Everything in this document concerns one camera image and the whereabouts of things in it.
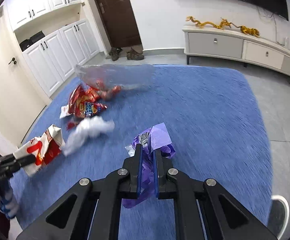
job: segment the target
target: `metal bolt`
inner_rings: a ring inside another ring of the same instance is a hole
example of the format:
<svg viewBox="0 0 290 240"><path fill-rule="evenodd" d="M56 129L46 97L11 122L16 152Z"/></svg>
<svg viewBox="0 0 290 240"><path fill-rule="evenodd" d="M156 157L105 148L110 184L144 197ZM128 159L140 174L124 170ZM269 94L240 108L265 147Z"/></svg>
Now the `metal bolt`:
<svg viewBox="0 0 290 240"><path fill-rule="evenodd" d="M82 178L79 181L79 184L82 186L86 186L88 183L89 183L89 179L87 179L87 178Z"/></svg>
<svg viewBox="0 0 290 240"><path fill-rule="evenodd" d="M171 169L168 170L168 173L171 174L171 175L176 175L178 173L178 170L174 169L174 168L171 168Z"/></svg>
<svg viewBox="0 0 290 240"><path fill-rule="evenodd" d="M209 185L209 186L215 186L216 185L216 180L215 179L208 179L206 181L206 184Z"/></svg>
<svg viewBox="0 0 290 240"><path fill-rule="evenodd" d="M117 171L117 173L118 173L119 175L126 175L126 174L127 174L127 169L119 169L119 170Z"/></svg>

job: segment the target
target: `yellow dragon figurine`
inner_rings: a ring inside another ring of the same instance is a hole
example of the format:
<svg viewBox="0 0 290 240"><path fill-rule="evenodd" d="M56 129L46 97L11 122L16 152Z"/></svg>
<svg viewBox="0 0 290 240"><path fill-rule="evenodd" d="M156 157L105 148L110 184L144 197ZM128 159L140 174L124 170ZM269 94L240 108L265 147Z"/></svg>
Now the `yellow dragon figurine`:
<svg viewBox="0 0 290 240"><path fill-rule="evenodd" d="M196 20L193 16L188 16L186 17L186 21L191 21L191 22L194 22L195 23L195 26L196 27L199 27L199 28L203 28L206 24L210 24L212 25L214 28L217 28L217 29L222 29L224 30L224 26L229 26L231 28L231 24L234 25L236 28L240 28L241 32L246 34L246 35L253 35L257 38L260 37L260 32L257 30L257 29L250 29L250 28L247 28L246 26L236 26L234 23L232 22L228 22L226 19L223 19L221 18L222 21L220 23L220 25L216 25L212 22L204 22L204 23L201 23L199 20Z"/></svg>

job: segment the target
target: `paper bag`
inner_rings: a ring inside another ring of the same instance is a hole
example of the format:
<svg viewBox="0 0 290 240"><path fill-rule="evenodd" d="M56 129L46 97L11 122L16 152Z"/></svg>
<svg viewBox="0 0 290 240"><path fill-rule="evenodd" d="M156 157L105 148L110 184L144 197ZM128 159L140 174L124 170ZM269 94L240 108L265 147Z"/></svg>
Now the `paper bag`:
<svg viewBox="0 0 290 240"><path fill-rule="evenodd" d="M61 152L61 147L65 145L62 129L52 124L41 137L35 137L24 144L13 154L16 159L34 154L35 163L23 167L29 176L39 171L42 167L49 164Z"/></svg>

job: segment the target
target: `front door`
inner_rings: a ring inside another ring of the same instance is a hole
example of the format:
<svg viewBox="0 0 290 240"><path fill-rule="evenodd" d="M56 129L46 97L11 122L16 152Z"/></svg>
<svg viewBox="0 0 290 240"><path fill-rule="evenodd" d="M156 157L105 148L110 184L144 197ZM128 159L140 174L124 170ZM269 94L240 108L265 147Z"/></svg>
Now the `front door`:
<svg viewBox="0 0 290 240"><path fill-rule="evenodd" d="M130 0L96 0L112 47L141 45Z"/></svg>
<svg viewBox="0 0 290 240"><path fill-rule="evenodd" d="M1 14L0 132L14 145L20 145L28 129L46 105L28 81L19 63L8 64L14 56L13 46Z"/></svg>

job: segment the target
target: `lower cabinet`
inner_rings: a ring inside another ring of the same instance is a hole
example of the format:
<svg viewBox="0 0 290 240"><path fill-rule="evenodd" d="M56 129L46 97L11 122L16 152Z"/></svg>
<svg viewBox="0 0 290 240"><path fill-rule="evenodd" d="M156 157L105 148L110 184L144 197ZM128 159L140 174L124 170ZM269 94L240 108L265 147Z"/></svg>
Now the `lower cabinet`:
<svg viewBox="0 0 290 240"><path fill-rule="evenodd" d="M24 58L36 80L51 96L75 71L99 52L91 27L86 20L67 25L36 42Z"/></svg>

